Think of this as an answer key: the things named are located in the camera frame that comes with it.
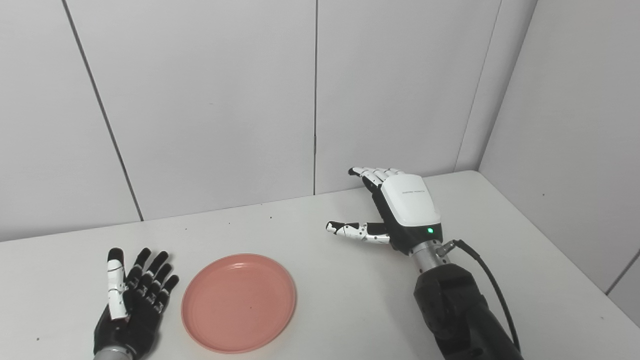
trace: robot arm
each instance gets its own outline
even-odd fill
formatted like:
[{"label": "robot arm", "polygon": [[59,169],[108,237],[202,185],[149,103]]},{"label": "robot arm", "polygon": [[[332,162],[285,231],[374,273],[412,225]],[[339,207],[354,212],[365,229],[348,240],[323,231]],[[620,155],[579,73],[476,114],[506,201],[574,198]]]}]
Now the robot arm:
[{"label": "robot arm", "polygon": [[[388,234],[391,246],[417,265],[420,275],[413,295],[444,358],[522,360],[471,273],[447,257],[458,243],[443,246],[440,215],[422,178],[391,168],[355,167],[349,175],[360,176],[371,191],[384,221],[376,225],[375,234]],[[326,229],[363,242],[385,243],[371,241],[371,223],[365,227],[329,222]]]}]

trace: fingertip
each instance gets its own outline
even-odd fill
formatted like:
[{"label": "fingertip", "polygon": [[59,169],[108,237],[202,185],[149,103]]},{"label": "fingertip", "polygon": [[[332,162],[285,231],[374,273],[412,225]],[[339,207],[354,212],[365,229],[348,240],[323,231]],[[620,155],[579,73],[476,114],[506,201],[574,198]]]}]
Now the fingertip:
[{"label": "fingertip", "polygon": [[163,289],[165,289],[167,292],[171,292],[173,288],[178,285],[179,281],[180,277],[178,277],[178,275],[171,275],[171,277],[169,277],[169,279],[164,284]]},{"label": "fingertip", "polygon": [[119,247],[114,247],[109,250],[109,255],[107,256],[107,261],[118,260],[120,263],[124,263],[124,252]]}]

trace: table surface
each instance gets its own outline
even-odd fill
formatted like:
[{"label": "table surface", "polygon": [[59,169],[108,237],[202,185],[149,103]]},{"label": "table surface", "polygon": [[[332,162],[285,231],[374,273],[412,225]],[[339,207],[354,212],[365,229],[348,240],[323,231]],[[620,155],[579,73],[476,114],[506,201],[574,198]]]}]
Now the table surface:
[{"label": "table surface", "polygon": [[[637,359],[640,329],[481,174],[425,178],[442,214],[445,240],[462,238],[496,276],[531,359]],[[0,243],[0,352],[3,359],[91,359],[106,303],[106,255],[167,250],[181,282],[149,359],[442,359],[413,299],[417,271],[388,245],[324,230],[328,220],[379,221],[364,188]],[[297,304],[274,341],[225,355],[197,345],[180,319],[189,281],[235,253],[269,256],[291,273]],[[506,327],[481,268],[461,250]]]}]

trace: robotic finger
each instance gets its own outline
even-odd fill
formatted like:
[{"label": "robotic finger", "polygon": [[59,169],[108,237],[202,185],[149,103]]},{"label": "robotic finger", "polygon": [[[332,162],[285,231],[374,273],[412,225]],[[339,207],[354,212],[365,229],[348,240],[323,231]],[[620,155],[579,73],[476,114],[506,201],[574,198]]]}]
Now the robotic finger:
[{"label": "robotic finger", "polygon": [[160,290],[160,293],[157,296],[156,303],[154,304],[154,309],[159,314],[164,311],[166,303],[169,301],[169,294],[171,294],[173,288],[178,284],[178,281],[180,281],[178,275],[171,275],[171,277],[166,281],[166,283]]},{"label": "robotic finger", "polygon": [[124,284],[124,254],[122,249],[113,248],[107,258],[107,279],[109,286],[109,313],[111,319],[117,320],[129,316],[125,307],[123,294],[127,287]]},{"label": "robotic finger", "polygon": [[388,244],[389,234],[385,224],[380,222],[344,222],[329,221],[326,230],[330,233],[360,240],[365,243]]},{"label": "robotic finger", "polygon": [[151,287],[149,288],[149,291],[146,294],[146,297],[145,297],[146,301],[149,301],[151,304],[156,302],[156,298],[160,294],[162,283],[164,282],[164,278],[166,278],[166,276],[169,275],[172,269],[173,269],[172,266],[166,263],[160,268],[160,270],[158,270],[156,278],[151,283]]},{"label": "robotic finger", "polygon": [[144,297],[147,294],[147,291],[151,289],[151,285],[154,282],[154,278],[156,277],[156,273],[160,269],[160,266],[169,258],[169,254],[166,251],[160,252],[156,258],[151,262],[147,271],[142,275],[140,279],[140,283],[136,288],[136,293],[139,296]]}]

